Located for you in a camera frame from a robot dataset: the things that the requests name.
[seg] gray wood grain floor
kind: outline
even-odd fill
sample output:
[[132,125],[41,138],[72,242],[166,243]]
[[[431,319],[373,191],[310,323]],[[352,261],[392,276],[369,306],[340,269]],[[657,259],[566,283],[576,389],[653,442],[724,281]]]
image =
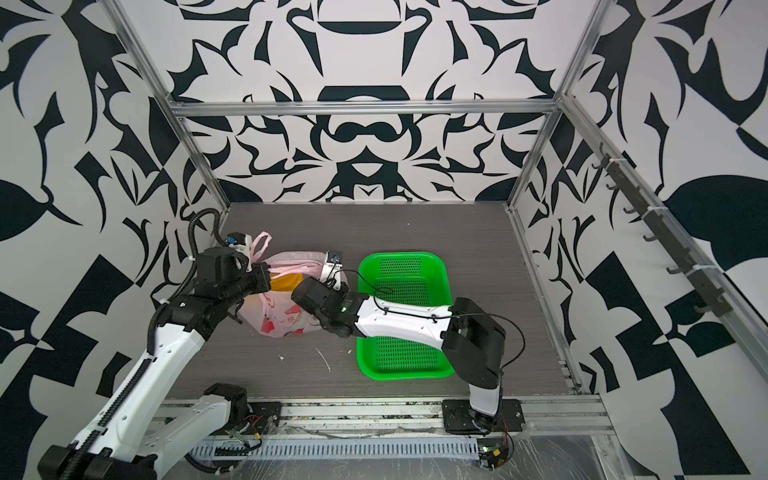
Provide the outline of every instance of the gray wood grain floor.
[[[486,312],[508,316],[525,333],[525,352],[505,370],[505,394],[568,391],[501,204],[236,204],[223,228],[224,233],[254,236],[262,230],[273,236],[266,257],[286,250],[340,250],[346,268],[356,269],[371,253],[434,253],[445,262],[455,298],[467,297]],[[520,350],[521,341],[512,326],[504,328],[509,358]],[[197,398],[215,382],[244,386],[249,396],[272,398],[468,394],[456,375],[376,382],[360,372],[355,351],[354,338],[340,339],[322,330],[274,339],[247,323],[225,320],[169,396]]]

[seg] yellow object in bag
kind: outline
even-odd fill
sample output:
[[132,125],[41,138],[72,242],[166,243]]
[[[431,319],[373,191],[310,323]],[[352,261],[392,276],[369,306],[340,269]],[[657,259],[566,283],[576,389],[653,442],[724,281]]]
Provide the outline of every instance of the yellow object in bag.
[[293,292],[293,289],[299,286],[304,280],[304,275],[301,273],[288,273],[280,278],[276,278],[270,281],[273,292]]

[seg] black and white patterned wall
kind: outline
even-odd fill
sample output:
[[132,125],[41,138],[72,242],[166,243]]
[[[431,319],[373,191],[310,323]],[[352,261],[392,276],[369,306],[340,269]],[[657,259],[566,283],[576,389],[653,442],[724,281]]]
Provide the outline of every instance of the black and white patterned wall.
[[0,1],[0,144],[0,478],[39,478],[146,348],[185,219],[217,205],[94,0]]
[[[766,7],[619,0],[575,89],[763,316]],[[763,478],[768,385],[597,162],[563,120],[518,204],[586,390],[638,478]]]
[[[594,0],[130,0],[178,101],[551,98]],[[541,115],[195,118],[232,201],[506,200]]]

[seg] plastic bag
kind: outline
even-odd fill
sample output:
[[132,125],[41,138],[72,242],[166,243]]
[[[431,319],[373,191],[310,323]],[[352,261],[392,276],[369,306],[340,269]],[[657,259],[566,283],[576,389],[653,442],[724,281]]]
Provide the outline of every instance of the plastic bag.
[[[264,244],[257,251],[262,239]],[[270,240],[272,237],[267,232],[262,232],[253,240],[251,262],[260,261]],[[320,278],[327,257],[327,252],[281,252],[265,259],[264,262],[270,266],[272,290],[247,296],[237,315],[266,336],[299,335],[319,330],[319,321],[296,305],[290,296],[304,276]],[[338,273],[336,279],[346,282],[344,272]]]

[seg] green plastic basket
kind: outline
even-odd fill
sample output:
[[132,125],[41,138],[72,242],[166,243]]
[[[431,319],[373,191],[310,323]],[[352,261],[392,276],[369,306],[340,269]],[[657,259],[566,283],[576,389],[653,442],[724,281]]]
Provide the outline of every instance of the green plastic basket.
[[[417,306],[451,305],[448,273],[440,257],[425,252],[374,253],[358,269],[377,288],[388,287],[392,295],[375,295],[390,302]],[[374,289],[358,280],[360,292]],[[453,367],[443,352],[431,346],[388,336],[357,339],[357,364],[374,380],[444,379]]]

